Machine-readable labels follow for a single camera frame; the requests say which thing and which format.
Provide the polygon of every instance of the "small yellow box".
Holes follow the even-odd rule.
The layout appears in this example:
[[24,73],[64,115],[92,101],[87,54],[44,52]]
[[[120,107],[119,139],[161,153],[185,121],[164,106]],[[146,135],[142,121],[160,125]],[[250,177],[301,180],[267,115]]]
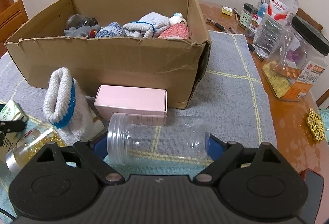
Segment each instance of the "small yellow box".
[[227,14],[227,15],[231,16],[232,15],[232,8],[223,6],[222,12],[224,14]]

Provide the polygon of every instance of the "black lid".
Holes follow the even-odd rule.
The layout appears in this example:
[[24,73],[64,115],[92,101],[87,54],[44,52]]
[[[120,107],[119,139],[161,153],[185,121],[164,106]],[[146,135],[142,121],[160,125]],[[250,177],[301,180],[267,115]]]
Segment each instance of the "black lid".
[[245,3],[243,6],[244,10],[248,11],[249,13],[251,13],[253,7],[254,6],[251,5],[250,3]]
[[299,16],[294,16],[291,22],[293,28],[315,49],[327,56],[329,41],[315,27]]

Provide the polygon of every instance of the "pink fuzzy sock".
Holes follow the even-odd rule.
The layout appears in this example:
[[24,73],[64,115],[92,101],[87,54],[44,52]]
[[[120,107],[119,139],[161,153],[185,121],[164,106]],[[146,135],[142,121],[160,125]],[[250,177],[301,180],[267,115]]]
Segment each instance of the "pink fuzzy sock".
[[162,39],[188,39],[189,28],[184,23],[177,23],[159,35]]

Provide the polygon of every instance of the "pen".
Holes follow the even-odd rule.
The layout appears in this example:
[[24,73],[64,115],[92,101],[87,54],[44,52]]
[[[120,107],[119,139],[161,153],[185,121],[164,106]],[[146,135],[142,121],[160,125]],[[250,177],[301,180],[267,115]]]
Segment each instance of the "pen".
[[247,43],[248,43],[249,50],[251,50],[258,57],[258,59],[262,62],[264,60],[264,58],[258,53],[257,49],[255,49],[255,47],[252,46],[249,42],[247,42]]
[[222,25],[216,23],[214,20],[211,20],[210,18],[207,18],[207,21],[211,24],[213,24],[216,28],[220,29],[221,31],[228,32],[226,28],[224,28]]

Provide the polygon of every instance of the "rubber toy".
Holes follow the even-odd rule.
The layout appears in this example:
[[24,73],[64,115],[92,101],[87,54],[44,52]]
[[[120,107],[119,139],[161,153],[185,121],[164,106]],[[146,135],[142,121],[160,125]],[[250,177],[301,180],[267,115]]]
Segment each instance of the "rubber toy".
[[186,25],[186,20],[184,19],[181,13],[175,13],[171,18],[169,18],[170,26],[173,26],[177,23],[184,22]]
[[87,39],[94,38],[101,29],[100,25],[82,26],[80,28],[69,28],[64,30],[64,35],[67,37],[84,37]]

